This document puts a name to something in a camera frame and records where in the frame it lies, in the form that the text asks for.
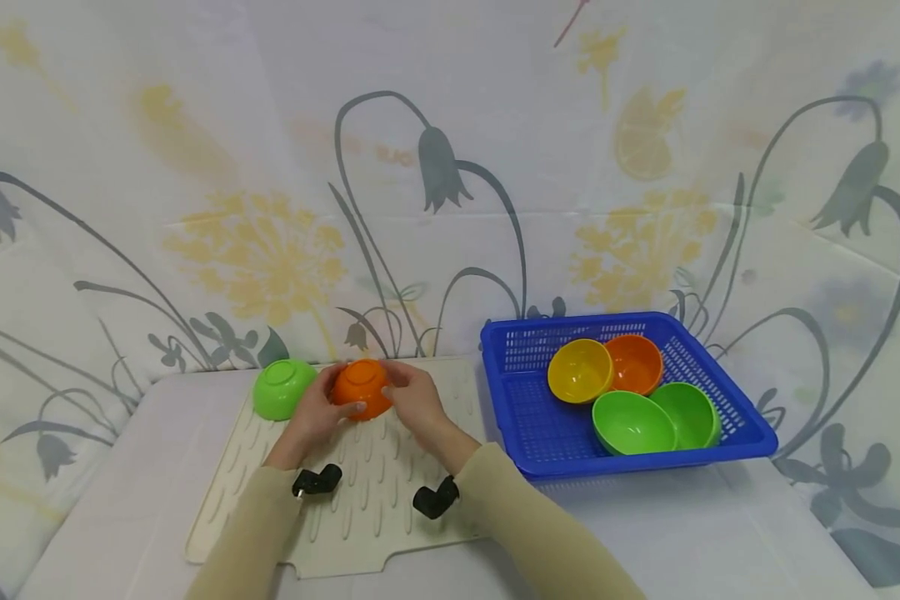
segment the table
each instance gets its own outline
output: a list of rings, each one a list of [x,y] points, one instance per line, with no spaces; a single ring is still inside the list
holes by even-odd
[[[475,368],[481,381],[482,367]],[[182,598],[197,571],[183,546],[256,373],[174,375],[154,385],[19,598]],[[481,403],[486,410],[486,384]],[[594,531],[649,598],[875,598],[766,459],[543,490]],[[369,575],[298,581],[286,567],[275,593],[296,600],[531,597],[490,541],[395,556]]]

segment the plastic basket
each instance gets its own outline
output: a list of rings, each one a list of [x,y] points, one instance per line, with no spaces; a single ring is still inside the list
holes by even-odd
[[[722,421],[716,447],[614,456],[593,431],[592,404],[559,400],[547,366],[564,343],[642,335],[663,354],[664,383],[685,381],[713,400]],[[657,468],[691,467],[770,456],[777,434],[717,361],[676,318],[660,312],[489,322],[481,332],[483,366],[507,454],[527,479],[581,478]]]

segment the beige long sleeve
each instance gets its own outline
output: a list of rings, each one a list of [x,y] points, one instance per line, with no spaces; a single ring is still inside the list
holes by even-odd
[[[187,600],[265,600],[300,513],[293,497],[298,472],[260,467],[250,476],[230,520],[191,583]]]
[[[456,477],[462,508],[516,563],[541,600],[644,600],[620,563],[574,517],[528,484],[496,443]]]
[[[260,467],[193,580],[187,600],[265,600],[301,501],[298,472]],[[513,557],[541,600],[644,600],[609,551],[520,475],[495,443],[456,478],[462,508]]]

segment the floral curtain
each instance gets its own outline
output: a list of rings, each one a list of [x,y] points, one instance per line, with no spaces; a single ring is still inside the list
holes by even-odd
[[[164,375],[638,309],[900,597],[900,0],[0,1],[0,598]]]

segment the black clip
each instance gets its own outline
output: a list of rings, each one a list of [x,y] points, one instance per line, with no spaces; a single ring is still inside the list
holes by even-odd
[[[460,498],[460,490],[453,482],[453,475],[447,475],[436,492],[430,487],[420,487],[413,494],[413,507],[423,513],[424,517],[433,520],[447,512],[457,498]]]
[[[312,470],[304,468],[300,470],[297,481],[293,482],[293,496],[300,498],[300,493],[312,495],[315,493],[330,493],[337,488],[337,484],[343,478],[343,470],[330,462],[323,470],[316,474]]]

